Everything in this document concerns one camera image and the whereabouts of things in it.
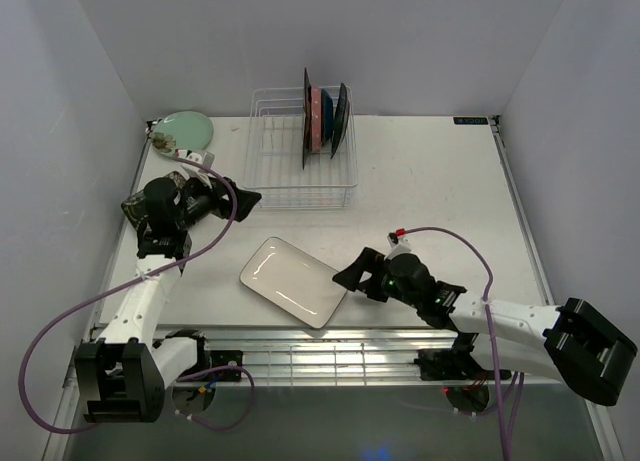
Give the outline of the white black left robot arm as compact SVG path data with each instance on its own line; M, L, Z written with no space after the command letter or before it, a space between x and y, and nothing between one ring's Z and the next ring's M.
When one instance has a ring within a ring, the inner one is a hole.
M167 388L182 376L207 378L212 357L195 329L154 335L191 251L189 230L208 215L243 221L261 194L229 178L203 181L177 172L148 182L122 202L136 231L136 285L96 340L78 348L74 363L83 415L90 423L153 422Z

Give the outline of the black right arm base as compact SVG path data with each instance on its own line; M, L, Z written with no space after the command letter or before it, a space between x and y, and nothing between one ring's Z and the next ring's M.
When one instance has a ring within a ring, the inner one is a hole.
M423 381L494 380L494 370L482 368L468 352L423 349L417 352L414 364Z

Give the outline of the teal leaf-shaped plate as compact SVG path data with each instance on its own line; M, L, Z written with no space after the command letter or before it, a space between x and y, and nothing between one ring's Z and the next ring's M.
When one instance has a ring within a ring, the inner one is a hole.
M349 122L350 100L347 86L340 84L338 103L334 114L331 157L334 157L342 143Z

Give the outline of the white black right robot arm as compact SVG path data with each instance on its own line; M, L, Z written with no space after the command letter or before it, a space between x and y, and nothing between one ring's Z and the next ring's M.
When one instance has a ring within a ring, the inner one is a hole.
M474 378L498 364L562 381L584 399L614 406L638 353L628 336L583 299L561 306L485 302L462 286L436 280L412 253L388 257L364 248L332 280L369 299L400 301L427 325L456 332L450 352L428 358L435 379Z

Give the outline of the dark blue leaf plate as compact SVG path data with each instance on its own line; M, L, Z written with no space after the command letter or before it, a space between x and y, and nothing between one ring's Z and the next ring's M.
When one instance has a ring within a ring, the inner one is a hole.
M326 89L321 90L321 136L324 144L328 143L334 132L334 103Z

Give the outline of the white rectangular plate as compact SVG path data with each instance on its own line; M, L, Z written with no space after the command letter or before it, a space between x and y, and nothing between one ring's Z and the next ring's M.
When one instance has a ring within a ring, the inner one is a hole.
M307 326L323 328L346 289L333 281L337 270L278 237L257 249L240 282Z

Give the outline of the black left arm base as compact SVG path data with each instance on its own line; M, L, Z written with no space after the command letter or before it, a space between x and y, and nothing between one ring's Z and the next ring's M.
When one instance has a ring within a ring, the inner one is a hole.
M242 366L244 352L241 350L212 350L205 352L205 367ZM242 374L238 370L225 369L205 374L202 379L207 382L238 382Z

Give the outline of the cream floral square plate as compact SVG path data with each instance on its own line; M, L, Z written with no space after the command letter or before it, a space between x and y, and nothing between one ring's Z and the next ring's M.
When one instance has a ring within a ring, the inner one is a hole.
M305 168L308 156L311 153L311 83L307 68L304 68L304 103L303 103L303 141L302 141L302 168Z

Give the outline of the pink polka dot plate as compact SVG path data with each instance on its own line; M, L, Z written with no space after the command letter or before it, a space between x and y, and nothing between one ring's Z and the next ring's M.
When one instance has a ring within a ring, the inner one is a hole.
M311 87L311 153L316 154L321 151L323 144L322 137L322 94L321 90L316 87Z

